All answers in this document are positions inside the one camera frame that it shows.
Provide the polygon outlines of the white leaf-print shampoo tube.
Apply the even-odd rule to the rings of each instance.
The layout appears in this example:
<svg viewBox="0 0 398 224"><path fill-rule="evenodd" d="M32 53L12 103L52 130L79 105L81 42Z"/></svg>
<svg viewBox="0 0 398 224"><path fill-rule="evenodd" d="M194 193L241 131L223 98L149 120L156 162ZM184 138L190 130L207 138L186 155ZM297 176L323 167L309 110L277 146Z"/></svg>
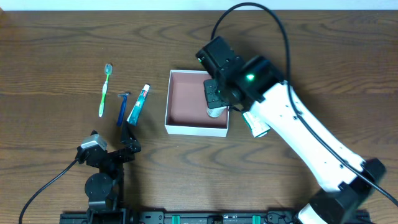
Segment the white leaf-print shampoo tube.
<svg viewBox="0 0 398 224"><path fill-rule="evenodd" d="M211 108L207 108L206 112L207 112L209 117L218 118L218 117L220 117L223 114L223 112L224 112L224 110L226 108L227 108L226 106L219 107L219 108L212 108L212 109Z"/></svg>

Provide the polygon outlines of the white box with pink inside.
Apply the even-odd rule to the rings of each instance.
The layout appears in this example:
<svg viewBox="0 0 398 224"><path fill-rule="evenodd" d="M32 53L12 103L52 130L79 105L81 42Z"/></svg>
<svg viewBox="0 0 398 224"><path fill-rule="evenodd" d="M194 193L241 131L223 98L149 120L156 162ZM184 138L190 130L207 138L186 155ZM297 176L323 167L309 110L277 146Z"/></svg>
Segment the white box with pink inside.
<svg viewBox="0 0 398 224"><path fill-rule="evenodd" d="M229 111L217 118L207 113L203 82L210 79L206 71L171 70L164 126L168 134L225 137L229 128Z"/></svg>

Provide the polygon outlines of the green white soap packet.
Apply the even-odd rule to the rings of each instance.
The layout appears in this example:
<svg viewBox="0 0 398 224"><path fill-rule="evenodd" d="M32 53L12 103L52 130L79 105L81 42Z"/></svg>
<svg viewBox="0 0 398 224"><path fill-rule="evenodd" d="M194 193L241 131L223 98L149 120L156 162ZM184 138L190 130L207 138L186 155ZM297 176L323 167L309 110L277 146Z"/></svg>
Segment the green white soap packet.
<svg viewBox="0 0 398 224"><path fill-rule="evenodd" d="M271 129L268 124L260 120L257 116L254 116L249 111L243 113L243 119L251 130L254 138L261 138L265 136Z"/></svg>

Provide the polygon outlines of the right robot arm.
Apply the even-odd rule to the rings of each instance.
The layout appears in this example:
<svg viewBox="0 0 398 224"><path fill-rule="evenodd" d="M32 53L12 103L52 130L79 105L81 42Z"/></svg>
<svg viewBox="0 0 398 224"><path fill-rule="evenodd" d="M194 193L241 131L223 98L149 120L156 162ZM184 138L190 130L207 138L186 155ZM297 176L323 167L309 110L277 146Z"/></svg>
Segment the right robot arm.
<svg viewBox="0 0 398 224"><path fill-rule="evenodd" d="M267 59L238 55L198 56L215 95L240 104L256 124L266 124L296 152L321 189L296 215L298 223L346 223L386 173L379 159L364 160L344 146L300 101Z"/></svg>

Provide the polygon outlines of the blue disposable razor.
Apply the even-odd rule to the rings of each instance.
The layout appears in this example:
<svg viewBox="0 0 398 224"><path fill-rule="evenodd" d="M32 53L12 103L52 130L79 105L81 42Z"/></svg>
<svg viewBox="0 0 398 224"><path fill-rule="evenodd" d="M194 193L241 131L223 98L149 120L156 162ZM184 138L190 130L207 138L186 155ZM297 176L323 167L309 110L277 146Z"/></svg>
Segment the blue disposable razor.
<svg viewBox="0 0 398 224"><path fill-rule="evenodd" d="M125 113L125 109L126 109L126 105L127 105L127 97L130 95L129 92L125 92L125 93L120 93L118 96L121 97L123 99L122 103L121 103L121 109L119 111L119 116L118 116L118 121L116 123L117 126L121 126L123 123L123 119L124 119L124 113Z"/></svg>

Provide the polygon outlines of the green white toothbrush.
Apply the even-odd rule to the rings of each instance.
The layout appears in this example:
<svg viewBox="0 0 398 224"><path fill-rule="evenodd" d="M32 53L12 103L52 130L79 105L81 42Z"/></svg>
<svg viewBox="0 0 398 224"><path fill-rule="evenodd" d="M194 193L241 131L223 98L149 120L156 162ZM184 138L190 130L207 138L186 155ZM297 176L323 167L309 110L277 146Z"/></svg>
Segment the green white toothbrush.
<svg viewBox="0 0 398 224"><path fill-rule="evenodd" d="M103 84L101 102L99 104L99 110L98 110L98 116L100 118L103 116L103 113L104 113L104 104L105 104L106 94L107 94L107 90L108 90L109 77L113 73L113 65L111 63L107 63L105 65L104 73L106 75L106 79Z"/></svg>

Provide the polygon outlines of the green white toothpaste tube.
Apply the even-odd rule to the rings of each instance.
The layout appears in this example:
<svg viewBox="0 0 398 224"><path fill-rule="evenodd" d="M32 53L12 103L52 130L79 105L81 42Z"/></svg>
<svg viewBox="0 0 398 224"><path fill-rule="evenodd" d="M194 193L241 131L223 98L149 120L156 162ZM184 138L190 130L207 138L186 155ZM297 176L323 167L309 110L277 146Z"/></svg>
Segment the green white toothpaste tube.
<svg viewBox="0 0 398 224"><path fill-rule="evenodd" d="M139 119L141 111L144 107L144 103L146 101L147 94L148 94L149 90L150 90L150 85L145 84L136 100L136 103L135 103L130 115L127 118L127 122L129 124L131 124L133 126L137 125L138 119Z"/></svg>

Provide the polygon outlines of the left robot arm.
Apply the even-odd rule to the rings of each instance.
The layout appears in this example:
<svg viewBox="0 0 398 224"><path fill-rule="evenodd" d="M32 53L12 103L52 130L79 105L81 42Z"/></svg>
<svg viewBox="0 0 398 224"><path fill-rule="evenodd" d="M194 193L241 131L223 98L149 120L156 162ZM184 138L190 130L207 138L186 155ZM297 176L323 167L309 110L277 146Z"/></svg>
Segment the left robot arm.
<svg viewBox="0 0 398 224"><path fill-rule="evenodd" d="M121 128L122 149L108 152L107 143L96 131L77 147L75 159L79 164L99 169L88 178L85 193L88 197L87 223L130 223L134 215L123 207L124 167L135 159L141 145L124 121Z"/></svg>

